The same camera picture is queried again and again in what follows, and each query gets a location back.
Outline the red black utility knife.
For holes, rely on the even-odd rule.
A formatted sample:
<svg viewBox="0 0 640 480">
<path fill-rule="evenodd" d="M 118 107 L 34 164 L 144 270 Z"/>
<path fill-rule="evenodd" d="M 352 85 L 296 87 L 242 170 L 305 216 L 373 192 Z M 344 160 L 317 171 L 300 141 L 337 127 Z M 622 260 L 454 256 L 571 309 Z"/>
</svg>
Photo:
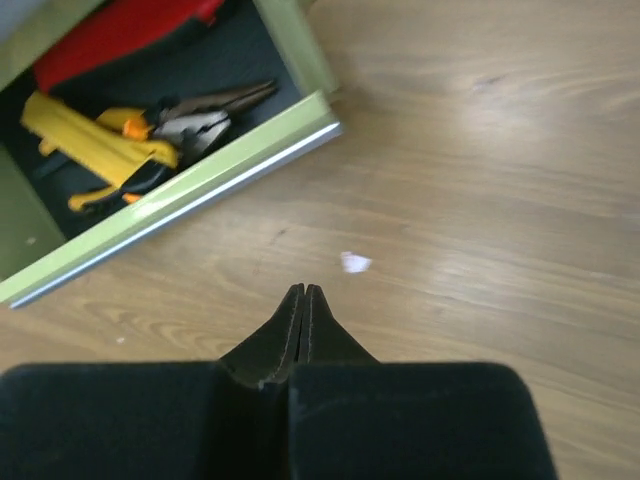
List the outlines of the red black utility knife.
<svg viewBox="0 0 640 480">
<path fill-rule="evenodd" d="M 233 8 L 232 1 L 107 1 L 34 62 L 34 79 L 49 92 L 118 63 L 137 63 L 205 32 Z"/>
</svg>

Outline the combination pliers orange handles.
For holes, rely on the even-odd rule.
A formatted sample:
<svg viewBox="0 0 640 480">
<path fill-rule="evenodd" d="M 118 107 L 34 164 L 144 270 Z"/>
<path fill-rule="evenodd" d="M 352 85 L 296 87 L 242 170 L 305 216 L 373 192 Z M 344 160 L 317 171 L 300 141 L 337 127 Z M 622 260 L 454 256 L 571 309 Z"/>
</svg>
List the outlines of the combination pliers orange handles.
<svg viewBox="0 0 640 480">
<path fill-rule="evenodd" d="M 231 124 L 230 116 L 224 110 L 176 116 L 164 109 L 154 113 L 146 111 L 127 119 L 122 127 L 125 137 L 164 140 L 176 149 L 177 163 L 167 166 L 159 160 L 145 162 L 120 188 L 122 199 L 134 203 L 199 161 L 226 134 Z"/>
</svg>

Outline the needle nose pliers orange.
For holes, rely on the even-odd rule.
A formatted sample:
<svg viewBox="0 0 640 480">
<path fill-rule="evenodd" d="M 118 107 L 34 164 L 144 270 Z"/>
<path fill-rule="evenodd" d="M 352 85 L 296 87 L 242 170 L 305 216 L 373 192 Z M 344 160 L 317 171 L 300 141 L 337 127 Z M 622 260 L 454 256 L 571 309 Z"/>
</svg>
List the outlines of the needle nose pliers orange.
<svg viewBox="0 0 640 480">
<path fill-rule="evenodd" d="M 237 117 L 255 108 L 277 92 L 277 83 L 274 80 L 268 80 L 253 85 L 218 91 L 199 97 L 164 97 L 154 106 L 146 109 L 113 107 L 101 113 L 96 118 L 96 121 L 111 130 L 119 130 L 122 133 L 122 127 L 127 119 L 137 117 L 146 111 L 154 113 L 168 109 L 171 114 L 182 116 L 191 113 L 224 110 L 230 116 L 232 127 L 233 121 L 237 119 Z M 216 145 L 206 151 L 204 156 L 213 152 L 222 145 L 223 139 L 229 134 L 231 127 Z M 74 194 L 70 197 L 68 206 L 74 212 L 88 213 L 90 211 L 95 211 L 98 208 L 107 205 L 107 203 L 112 200 L 122 199 L 122 194 L 120 192 L 121 187 L 109 186 L 91 192 Z"/>
</svg>

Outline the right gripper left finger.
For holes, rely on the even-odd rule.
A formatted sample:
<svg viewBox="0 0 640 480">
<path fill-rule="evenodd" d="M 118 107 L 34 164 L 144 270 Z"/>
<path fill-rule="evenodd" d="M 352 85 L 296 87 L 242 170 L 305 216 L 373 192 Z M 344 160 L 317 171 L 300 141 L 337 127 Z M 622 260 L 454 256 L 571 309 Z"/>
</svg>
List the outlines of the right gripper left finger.
<svg viewBox="0 0 640 480">
<path fill-rule="evenodd" d="M 283 479 L 304 287 L 217 360 L 31 363 L 1 376 L 5 479 Z"/>
</svg>

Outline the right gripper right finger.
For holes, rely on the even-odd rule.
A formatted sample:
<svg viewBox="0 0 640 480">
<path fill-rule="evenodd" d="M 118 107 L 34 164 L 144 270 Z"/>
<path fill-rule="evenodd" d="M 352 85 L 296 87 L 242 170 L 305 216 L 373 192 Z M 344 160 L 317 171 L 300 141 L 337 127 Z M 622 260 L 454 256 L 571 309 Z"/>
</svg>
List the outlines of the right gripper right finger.
<svg viewBox="0 0 640 480">
<path fill-rule="evenodd" d="M 294 479 L 554 479 L 532 395 L 492 362 L 335 361 L 346 332 L 308 287 L 289 377 Z"/>
</svg>

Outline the yellow utility knife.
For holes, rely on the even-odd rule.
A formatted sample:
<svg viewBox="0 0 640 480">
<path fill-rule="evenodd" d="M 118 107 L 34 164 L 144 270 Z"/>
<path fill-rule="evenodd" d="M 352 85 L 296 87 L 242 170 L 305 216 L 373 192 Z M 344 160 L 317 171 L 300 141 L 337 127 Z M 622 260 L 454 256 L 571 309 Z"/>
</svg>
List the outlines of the yellow utility knife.
<svg viewBox="0 0 640 480">
<path fill-rule="evenodd" d="M 125 137 L 38 91 L 27 99 L 20 122 L 40 138 L 42 155 L 59 151 L 116 187 L 149 161 L 170 169 L 178 166 L 178 154 L 169 143 Z"/>
</svg>

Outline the olive green drawer cabinet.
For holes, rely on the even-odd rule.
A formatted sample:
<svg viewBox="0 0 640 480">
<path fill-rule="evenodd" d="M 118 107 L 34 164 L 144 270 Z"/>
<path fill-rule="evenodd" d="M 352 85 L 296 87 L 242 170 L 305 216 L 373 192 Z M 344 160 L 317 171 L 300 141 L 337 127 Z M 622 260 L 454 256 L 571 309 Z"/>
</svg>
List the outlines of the olive green drawer cabinet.
<svg viewBox="0 0 640 480">
<path fill-rule="evenodd" d="M 39 89 L 34 62 L 105 2 L 1 6 L 1 300 L 12 307 L 341 130 L 329 103 L 337 80 L 310 28 L 306 1 L 232 1 L 219 23 L 149 58 Z M 237 117 L 219 148 L 134 203 L 112 200 L 88 213 L 72 211 L 70 197 L 113 185 L 59 151 L 42 155 L 40 138 L 20 122 L 36 91 L 96 121 L 113 107 L 146 109 L 164 97 L 199 97 L 268 80 L 278 92 Z"/>
</svg>

